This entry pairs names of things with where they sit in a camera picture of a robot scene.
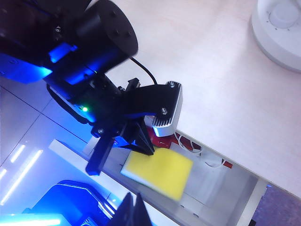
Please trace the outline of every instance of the white table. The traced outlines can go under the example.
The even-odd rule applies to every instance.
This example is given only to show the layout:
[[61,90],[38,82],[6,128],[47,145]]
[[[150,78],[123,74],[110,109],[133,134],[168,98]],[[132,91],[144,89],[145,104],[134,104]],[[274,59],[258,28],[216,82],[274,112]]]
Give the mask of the white table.
[[[301,197],[301,75],[259,49],[255,0],[114,0],[132,23],[136,56],[159,83],[183,85],[178,129]],[[108,73],[151,80],[132,62]]]

